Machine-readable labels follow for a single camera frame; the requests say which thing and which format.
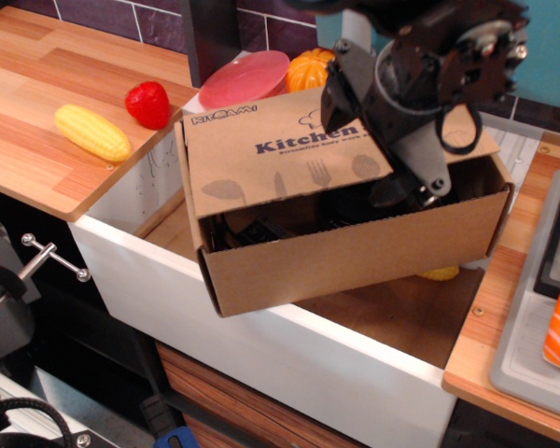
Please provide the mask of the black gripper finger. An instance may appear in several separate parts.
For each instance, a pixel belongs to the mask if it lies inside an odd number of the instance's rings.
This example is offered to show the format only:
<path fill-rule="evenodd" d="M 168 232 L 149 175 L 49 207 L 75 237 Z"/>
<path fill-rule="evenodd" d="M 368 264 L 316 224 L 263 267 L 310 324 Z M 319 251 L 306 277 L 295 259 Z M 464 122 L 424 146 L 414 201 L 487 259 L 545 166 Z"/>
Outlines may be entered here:
<path fill-rule="evenodd" d="M 321 121 L 327 134 L 358 121 L 366 127 L 364 115 L 369 82 L 361 74 L 340 70 L 328 76 L 321 99 Z"/>
<path fill-rule="evenodd" d="M 388 175 L 372 184 L 369 203 L 376 208 L 419 208 L 419 185 L 409 175 Z"/>

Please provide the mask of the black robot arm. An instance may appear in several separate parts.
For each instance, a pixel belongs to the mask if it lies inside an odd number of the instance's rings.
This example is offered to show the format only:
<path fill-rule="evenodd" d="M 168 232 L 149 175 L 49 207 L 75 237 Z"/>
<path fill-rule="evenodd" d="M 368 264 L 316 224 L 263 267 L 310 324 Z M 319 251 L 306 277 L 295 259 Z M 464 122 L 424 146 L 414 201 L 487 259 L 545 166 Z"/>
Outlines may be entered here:
<path fill-rule="evenodd" d="M 297 1 L 312 14 L 345 9 L 364 15 L 389 41 L 373 53 L 342 38 L 334 45 L 322 94 L 321 120 L 332 133 L 362 122 L 392 167 L 369 187 L 367 203 L 423 208 L 451 188 L 446 154 L 474 143 L 448 143 L 448 114 L 464 106 L 476 129 L 478 105 L 516 89 L 525 59 L 527 8 L 520 1 Z"/>

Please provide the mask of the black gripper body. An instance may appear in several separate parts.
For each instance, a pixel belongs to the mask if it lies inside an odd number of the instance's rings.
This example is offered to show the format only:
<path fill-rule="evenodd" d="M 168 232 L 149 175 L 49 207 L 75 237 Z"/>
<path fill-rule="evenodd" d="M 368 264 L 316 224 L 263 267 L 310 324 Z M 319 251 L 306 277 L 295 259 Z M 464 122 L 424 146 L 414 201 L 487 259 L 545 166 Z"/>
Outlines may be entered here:
<path fill-rule="evenodd" d="M 378 54 L 347 39 L 338 40 L 332 72 L 346 70 L 361 74 L 369 82 L 365 105 L 365 130 L 388 161 L 389 175 L 409 175 L 419 185 L 422 205 L 435 205 L 451 190 L 451 178 L 438 135 L 444 112 L 437 103 L 437 61 L 424 53 L 399 49 L 388 43 Z M 358 187 L 344 188 L 339 198 L 365 208 L 369 203 L 370 180 Z"/>

